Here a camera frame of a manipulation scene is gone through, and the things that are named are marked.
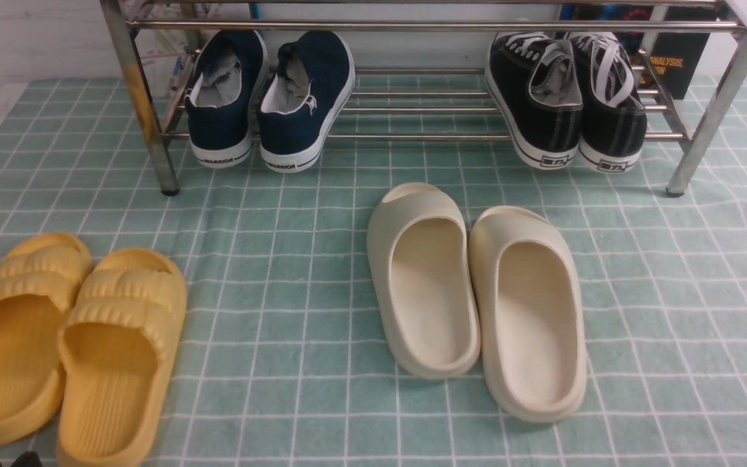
black sneaker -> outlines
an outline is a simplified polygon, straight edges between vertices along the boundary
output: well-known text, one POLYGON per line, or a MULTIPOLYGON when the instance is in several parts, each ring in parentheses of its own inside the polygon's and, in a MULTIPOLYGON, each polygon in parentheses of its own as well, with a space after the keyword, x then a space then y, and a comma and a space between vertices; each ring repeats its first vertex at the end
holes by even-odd
POLYGON ((267 167, 293 173, 314 165, 355 83, 350 48, 334 32, 312 30, 282 45, 278 71, 258 109, 267 167))
POLYGON ((569 41, 540 32, 498 34, 486 85, 523 162, 543 171, 568 165, 578 150, 583 107, 569 41))
POLYGON ((184 99, 189 144, 202 165, 230 167, 249 156, 247 110, 269 71, 267 47, 254 30, 222 30, 204 47, 184 99))
POLYGON ((594 171, 629 171, 641 155, 647 115, 628 54, 611 32, 577 32, 569 41, 584 94, 581 156, 594 171))

slipper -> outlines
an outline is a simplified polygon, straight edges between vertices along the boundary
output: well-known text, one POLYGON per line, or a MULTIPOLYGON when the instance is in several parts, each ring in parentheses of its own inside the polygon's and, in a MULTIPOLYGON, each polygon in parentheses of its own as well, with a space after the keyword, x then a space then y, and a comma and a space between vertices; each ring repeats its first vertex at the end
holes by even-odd
POLYGON ((0 444, 36 431, 62 404, 54 345, 91 271, 91 252, 68 233, 44 233, 0 262, 0 444))
POLYGON ((147 249, 112 252, 59 331, 68 375, 61 467, 134 467, 151 450, 187 305, 184 275, 147 249))
POLYGON ((397 363, 426 379, 467 372, 480 355, 480 325, 454 200, 430 184, 392 189, 371 215, 368 262, 397 363))
POLYGON ((527 422, 575 413, 587 352, 578 273, 560 232, 522 208, 491 208, 471 229, 469 265, 498 405, 527 422))

white wall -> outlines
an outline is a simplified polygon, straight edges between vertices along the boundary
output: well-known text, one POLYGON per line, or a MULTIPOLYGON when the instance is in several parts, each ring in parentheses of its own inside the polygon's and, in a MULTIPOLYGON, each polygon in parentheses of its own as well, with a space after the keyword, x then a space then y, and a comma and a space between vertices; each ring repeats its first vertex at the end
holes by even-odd
MULTIPOLYGON (((741 0, 747 8, 747 0, 741 0)), ((264 18, 532 20, 555 17, 554 6, 266 4, 264 18)), ((489 34, 346 33, 360 65, 481 66, 489 34)), ((268 36, 270 50, 291 35, 268 36)), ((162 38, 145 41, 157 48, 162 38)), ((728 36, 709 42, 699 72, 719 74, 733 50, 728 36)), ((43 77, 114 77, 119 68, 97 0, 0 0, 0 82, 43 77)))

shoe insole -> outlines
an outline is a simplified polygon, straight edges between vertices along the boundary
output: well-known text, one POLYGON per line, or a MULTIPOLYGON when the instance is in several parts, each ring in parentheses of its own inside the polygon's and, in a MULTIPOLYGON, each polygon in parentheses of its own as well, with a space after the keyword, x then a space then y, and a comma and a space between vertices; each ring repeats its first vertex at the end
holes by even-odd
POLYGON ((125 449, 140 431, 157 357, 138 330, 83 323, 65 332, 73 357, 68 370, 65 415, 74 440, 71 455, 101 458, 125 449))
POLYGON ((394 314, 413 355, 444 366, 469 346, 468 281, 462 231, 447 219, 419 221, 397 240, 392 258, 394 314))
POLYGON ((499 268, 495 325, 504 383, 527 404, 561 401, 578 359, 566 267, 548 247, 518 243, 506 249, 499 268))
POLYGON ((0 420, 24 411, 53 381, 51 373, 59 367, 56 332, 63 317, 47 296, 0 301, 0 420))

green checkered mat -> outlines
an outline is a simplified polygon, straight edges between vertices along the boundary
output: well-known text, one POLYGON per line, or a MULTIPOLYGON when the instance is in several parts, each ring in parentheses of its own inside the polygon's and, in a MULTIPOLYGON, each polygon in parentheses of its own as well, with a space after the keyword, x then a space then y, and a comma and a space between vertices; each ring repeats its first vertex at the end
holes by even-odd
MULTIPOLYGON (((365 77, 362 86, 478 86, 365 77)), ((715 80, 682 110, 698 118, 715 80)), ((510 144, 337 144, 280 175, 258 157, 202 168, 172 144, 160 194, 124 85, 33 82, 0 127, 0 257, 39 232, 95 257, 136 245, 184 268, 190 311, 148 465, 181 467, 747 466, 747 83, 687 195, 663 194, 681 151, 647 144, 632 172, 536 173, 510 144), (426 382, 391 357, 365 257, 389 187, 436 184, 468 222, 527 207, 575 253, 587 397, 558 425, 498 410, 480 366, 426 382)), ((652 119, 659 128, 660 119, 652 119)), ((503 131, 496 116, 346 116, 336 130, 503 131)), ((54 465, 56 422, 0 448, 54 465)))

